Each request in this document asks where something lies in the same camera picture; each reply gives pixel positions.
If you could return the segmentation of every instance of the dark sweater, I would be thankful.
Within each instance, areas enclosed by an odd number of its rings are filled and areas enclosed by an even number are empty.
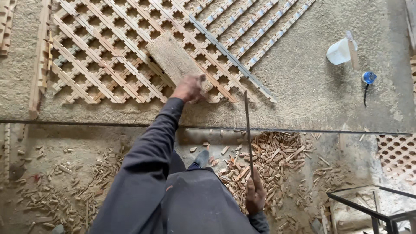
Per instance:
[[[135,141],[91,234],[269,233],[264,212],[246,217],[214,173],[193,170],[168,176],[183,106],[181,99],[170,98]]]

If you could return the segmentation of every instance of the rough wooden block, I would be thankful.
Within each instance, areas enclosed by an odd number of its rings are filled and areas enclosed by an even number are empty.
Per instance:
[[[170,32],[165,32],[146,45],[147,51],[156,60],[162,70],[177,85],[185,74],[206,73],[195,63]],[[213,88],[209,81],[202,83],[203,93]]]

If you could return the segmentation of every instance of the person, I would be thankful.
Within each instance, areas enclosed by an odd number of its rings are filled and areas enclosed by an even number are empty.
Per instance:
[[[200,96],[205,74],[185,75],[154,122],[125,155],[90,229],[103,233],[269,233],[266,191],[253,169],[247,182],[248,216],[210,167],[202,151],[187,170],[174,151],[185,103]]]

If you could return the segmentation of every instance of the metal frame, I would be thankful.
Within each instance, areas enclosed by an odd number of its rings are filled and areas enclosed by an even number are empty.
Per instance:
[[[366,186],[356,187],[352,189],[341,189],[341,190],[337,190],[334,192],[327,192],[327,195],[329,198],[332,198],[333,200],[337,202],[341,202],[349,207],[352,207],[356,210],[359,210],[363,213],[370,215],[371,222],[373,224],[374,234],[379,234],[379,225],[382,225],[388,234],[398,234],[399,231],[397,228],[397,223],[401,221],[405,221],[405,220],[410,220],[410,222],[412,223],[413,219],[416,217],[416,210],[404,212],[401,214],[395,214],[391,216],[387,216],[387,215],[379,213],[378,211],[380,210],[380,207],[379,207],[379,202],[378,202],[378,190],[380,189],[416,199],[416,195],[397,191],[394,189],[385,188],[385,187],[378,186],[378,185],[366,185]],[[358,192],[373,192],[374,201],[376,203],[376,211],[368,209],[362,205],[359,205],[355,202],[348,201],[347,199],[340,197],[342,195],[353,194],[353,193],[358,193]],[[384,225],[380,223],[380,221],[384,221],[386,223],[386,226],[384,227]]]

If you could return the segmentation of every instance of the wooden lattice panel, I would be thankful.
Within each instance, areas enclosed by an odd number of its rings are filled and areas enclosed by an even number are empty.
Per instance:
[[[379,155],[384,172],[394,178],[416,181],[416,136],[377,136]]]
[[[54,57],[51,67],[60,80],[52,85],[54,94],[68,85],[73,93],[65,99],[67,103],[74,103],[78,98],[92,104],[100,103],[104,98],[109,98],[113,103],[125,103],[129,98],[139,103],[149,102],[153,98],[166,102],[168,97],[164,94],[165,90],[174,89],[175,85],[149,57],[144,45],[167,30],[175,36],[204,72],[209,69],[217,71],[215,75],[206,72],[207,80],[218,90],[218,94],[210,97],[208,102],[219,102],[223,98],[236,102],[229,92],[231,87],[237,87],[240,92],[248,91],[250,101],[258,102],[259,100],[240,83],[242,73],[233,75],[229,71],[232,67],[230,61],[220,63],[218,58],[221,53],[218,50],[213,54],[208,53],[207,48],[211,42],[206,38],[200,42],[198,37],[201,36],[201,32],[188,20],[189,15],[197,16],[213,0],[200,2],[200,5],[190,12],[184,8],[188,1],[58,0],[62,8],[53,16],[53,21],[59,28],[59,33],[51,43],[59,52],[59,56]],[[256,1],[248,0],[241,3],[240,8],[215,30],[213,36],[219,37]],[[240,58],[296,1],[286,2],[275,16],[251,37],[243,47],[244,50],[235,56]],[[235,2],[236,0],[225,0],[201,21],[201,25],[208,27]],[[228,48],[234,44],[277,2],[278,0],[269,1],[224,46]],[[314,0],[307,1],[301,8],[303,11],[297,12],[295,20],[313,2]],[[247,64],[246,67],[250,69],[253,65]],[[220,77],[228,79],[226,86],[218,82]],[[270,101],[275,101],[262,88],[258,88]]]

